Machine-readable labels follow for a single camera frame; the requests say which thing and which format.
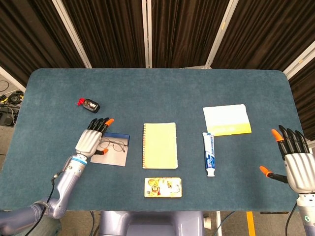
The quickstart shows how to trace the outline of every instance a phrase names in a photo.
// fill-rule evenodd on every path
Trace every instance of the spiral notebook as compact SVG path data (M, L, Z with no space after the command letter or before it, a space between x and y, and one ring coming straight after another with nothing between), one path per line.
M143 125L142 167L144 169L178 167L175 123Z

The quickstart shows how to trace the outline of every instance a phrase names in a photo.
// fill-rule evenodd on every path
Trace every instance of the cable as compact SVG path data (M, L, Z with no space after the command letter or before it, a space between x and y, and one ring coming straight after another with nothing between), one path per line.
M4 90L1 90L0 92L6 91L9 88L9 86L10 86L9 82L7 80L0 80L0 82L6 82L7 83L6 88Z
M73 157L73 155L68 157L68 159L65 161L63 169L61 170L61 172L64 172L66 170L66 168L67 168L67 166L68 166L68 164L69 164L69 162L70 162L72 157Z
M13 124L15 125L15 121L14 121L14 114L13 114L13 109L11 107L8 107L11 109L11 112L12 112L12 121L13 121Z
M19 104L22 102L20 96L21 94L23 94L23 92L21 91L15 91L14 93L12 93L9 97L8 97L8 104Z
M50 194L49 194L49 197L48 197L46 203L49 203L49 201L50 201L50 199L51 199L51 196L53 195L53 192L54 192L54 189L55 189L55 179L56 179L61 173L62 173L62 171L56 173L56 174L52 177L52 179L51 179L51 185L52 185L53 187L52 187L52 190L51 190L51 192L50 192ZM45 211L46 211L46 208L43 209L43 211L42 211L42 213L41 213L41 215L40 215L39 220L38 220L38 221L36 222L36 224L34 224L34 226L26 233L25 236L28 236L28 235L35 229L35 227L39 224L39 222L40 222L41 219L43 218Z
M12 90L12 91L10 91L10 92L4 93L4 95L7 95L7 94L12 93L12 92L15 92L15 91L17 91L17 90L18 90L18 89L15 89L15 90Z
M222 222L221 222L221 224L219 225L219 227L217 227L214 236L217 235L217 232L218 232L219 228L223 225L223 223L224 223L232 214L234 214L234 213L235 213L235 211L232 211L229 215L227 215L227 216L225 217L224 220L222 220Z
M288 217L287 220L286 220L286 224L285 224L285 236L287 236L287 227L289 226L290 219L291 219L291 217L292 217L292 215L293 215L293 213L294 213L294 210L296 209L296 206L297 206L297 203L294 204L294 207L293 207L293 209L292 209L292 211L291 211L289 217Z
M93 236L93 230L94 230L94 223L95 223L95 219L94 219L94 212L90 210L90 214L92 217L92 228L91 228L91 232L90 232L90 236Z
M98 224L97 228L95 229L93 236L96 236L98 230L99 230L99 224Z
M13 105L13 104L0 104L0 108L1 107L11 107L11 108L14 108L14 109L16 109L16 108L20 109L21 108L21 107L19 107L17 105Z

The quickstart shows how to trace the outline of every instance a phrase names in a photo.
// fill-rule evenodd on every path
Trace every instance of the notebook spiral binding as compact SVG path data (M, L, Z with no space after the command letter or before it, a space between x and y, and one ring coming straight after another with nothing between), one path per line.
M146 153L146 125L144 124L143 125L143 136L142 136L142 168L144 169L145 166L144 166L144 156L145 156L145 153Z

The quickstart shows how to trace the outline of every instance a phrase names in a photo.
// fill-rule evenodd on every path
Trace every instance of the blue felt tablecloth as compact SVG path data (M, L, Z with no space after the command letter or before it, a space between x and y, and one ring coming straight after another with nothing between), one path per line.
M77 107L79 98L101 106ZM203 107L245 104L251 134L215 137L216 176L206 177ZM0 208L48 196L50 179L94 118L113 117L109 132L130 135L125 167L89 163L70 210L290 210L297 195L267 179L260 165L285 174L270 130L301 130L289 83L274 70L39 69L32 73L4 168ZM142 126L175 122L179 167L142 169ZM144 198L145 177L181 177L180 199Z

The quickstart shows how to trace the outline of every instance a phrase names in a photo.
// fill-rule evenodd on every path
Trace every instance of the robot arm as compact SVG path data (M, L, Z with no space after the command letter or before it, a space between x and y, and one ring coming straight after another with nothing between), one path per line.
M87 159L96 153L97 146L106 129L114 122L114 119L94 119L88 129L84 130L77 143L76 155L71 156L66 162L61 180L57 185L59 199L51 199L49 202L38 201L25 208L0 212L0 233L12 235L18 233L35 223L41 217L43 210L45 214L54 219L60 219L66 212L71 192L85 169Z
M272 179L288 183L299 194L297 205L307 236L315 236L315 158L309 152L304 136L279 125L283 137L272 130L282 154L287 176L281 176L260 167Z

